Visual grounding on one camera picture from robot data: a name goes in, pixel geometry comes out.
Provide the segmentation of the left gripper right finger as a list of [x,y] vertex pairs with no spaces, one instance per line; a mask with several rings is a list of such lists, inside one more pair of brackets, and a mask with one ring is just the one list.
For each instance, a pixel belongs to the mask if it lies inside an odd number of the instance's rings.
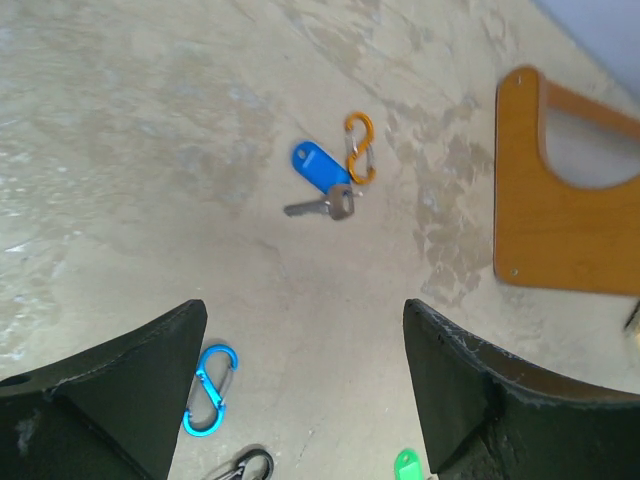
[[440,479],[636,479],[639,397],[530,363],[406,301],[405,351]]

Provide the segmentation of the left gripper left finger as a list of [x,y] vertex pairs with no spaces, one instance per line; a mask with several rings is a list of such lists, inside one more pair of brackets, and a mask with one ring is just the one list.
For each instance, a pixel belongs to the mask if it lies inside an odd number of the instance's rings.
[[165,479],[207,325],[189,300],[1,382],[4,479]]

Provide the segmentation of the orange S carabiner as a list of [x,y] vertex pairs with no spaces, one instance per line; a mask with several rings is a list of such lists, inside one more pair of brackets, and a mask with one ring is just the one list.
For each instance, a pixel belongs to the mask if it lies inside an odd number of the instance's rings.
[[[356,123],[363,124],[365,133],[358,141],[355,136]],[[376,178],[377,170],[373,152],[373,142],[375,140],[375,129],[371,118],[361,111],[350,114],[344,122],[346,137],[348,140],[346,168],[351,179],[358,185],[369,185]],[[366,156],[366,174],[360,175],[357,172],[356,163],[362,156]]]

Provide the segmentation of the key with blue tag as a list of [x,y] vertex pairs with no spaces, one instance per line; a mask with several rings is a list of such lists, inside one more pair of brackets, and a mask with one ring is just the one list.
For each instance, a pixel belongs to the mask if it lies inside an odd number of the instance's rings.
[[287,216],[321,214],[340,221],[355,213],[355,192],[349,173],[318,144],[303,141],[296,145],[291,163],[294,170],[323,196],[319,200],[285,206],[283,211]]

